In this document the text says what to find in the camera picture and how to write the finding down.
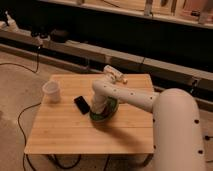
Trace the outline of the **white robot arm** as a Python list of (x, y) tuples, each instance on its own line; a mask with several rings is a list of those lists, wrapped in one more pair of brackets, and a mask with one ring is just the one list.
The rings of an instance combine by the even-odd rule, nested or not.
[(119, 99), (153, 114), (153, 171), (206, 171), (199, 109), (188, 92), (147, 92), (103, 80), (95, 80), (92, 89), (95, 96)]

